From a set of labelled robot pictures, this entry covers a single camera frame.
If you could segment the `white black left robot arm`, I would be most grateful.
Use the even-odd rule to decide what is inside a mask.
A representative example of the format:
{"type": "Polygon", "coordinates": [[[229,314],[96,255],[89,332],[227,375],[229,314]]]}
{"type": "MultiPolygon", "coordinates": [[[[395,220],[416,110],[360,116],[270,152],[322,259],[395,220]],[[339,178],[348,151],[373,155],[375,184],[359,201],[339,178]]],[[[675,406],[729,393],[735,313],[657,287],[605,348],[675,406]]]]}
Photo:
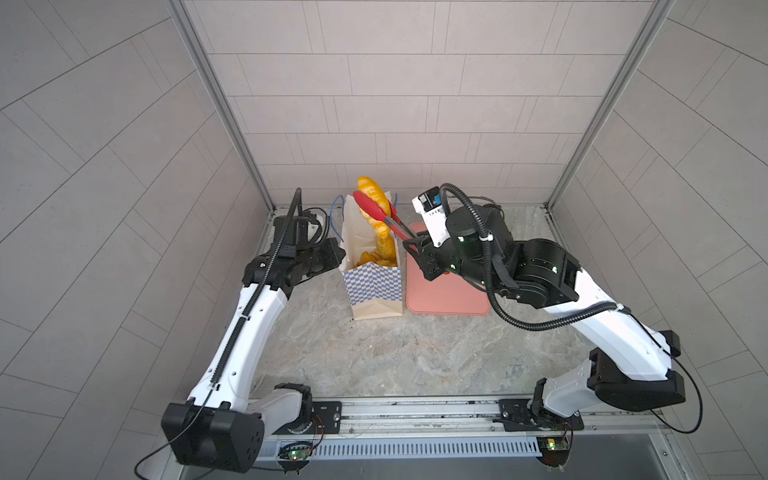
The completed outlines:
{"type": "Polygon", "coordinates": [[[345,257],[335,238],[277,256],[255,257],[244,271],[233,318],[212,361],[183,403],[171,403],[161,428],[179,464],[238,473],[255,463],[263,441],[283,428],[304,432],[314,423],[310,387],[282,383],[251,399],[268,337],[295,286],[336,269],[345,257]]]}

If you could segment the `sesame oval bread roll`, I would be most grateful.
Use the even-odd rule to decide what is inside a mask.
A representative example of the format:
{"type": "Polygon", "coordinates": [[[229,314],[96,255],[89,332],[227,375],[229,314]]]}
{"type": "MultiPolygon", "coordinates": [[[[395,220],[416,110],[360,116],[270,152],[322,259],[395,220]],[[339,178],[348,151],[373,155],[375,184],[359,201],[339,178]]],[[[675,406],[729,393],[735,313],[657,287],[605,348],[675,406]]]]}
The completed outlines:
{"type": "Polygon", "coordinates": [[[383,260],[395,261],[397,259],[396,245],[389,235],[376,238],[376,252],[383,260]]]}

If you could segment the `blue checkered paper bag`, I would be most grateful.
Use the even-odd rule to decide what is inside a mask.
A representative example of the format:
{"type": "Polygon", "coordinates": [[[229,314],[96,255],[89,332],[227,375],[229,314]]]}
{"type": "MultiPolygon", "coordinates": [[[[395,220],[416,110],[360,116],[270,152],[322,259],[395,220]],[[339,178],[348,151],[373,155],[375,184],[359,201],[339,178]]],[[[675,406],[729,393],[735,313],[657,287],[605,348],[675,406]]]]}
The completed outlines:
{"type": "Polygon", "coordinates": [[[363,255],[373,254],[376,233],[363,217],[352,195],[344,197],[341,219],[334,220],[341,248],[346,252],[339,271],[342,274],[354,320],[373,320],[403,315],[403,282],[400,254],[394,266],[383,266],[363,255]]]}

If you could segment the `red silicone steel tongs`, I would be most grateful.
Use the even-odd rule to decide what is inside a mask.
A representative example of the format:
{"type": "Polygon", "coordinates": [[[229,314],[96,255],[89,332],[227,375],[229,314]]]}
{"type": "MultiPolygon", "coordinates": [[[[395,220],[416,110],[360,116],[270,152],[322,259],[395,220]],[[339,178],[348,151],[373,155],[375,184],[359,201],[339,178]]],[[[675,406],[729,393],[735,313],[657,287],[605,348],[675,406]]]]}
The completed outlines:
{"type": "Polygon", "coordinates": [[[390,202],[388,202],[390,213],[386,214],[373,199],[361,191],[355,191],[353,198],[363,212],[376,221],[384,222],[402,240],[410,240],[416,237],[416,234],[399,219],[396,210],[393,209],[393,205],[390,202]]]}

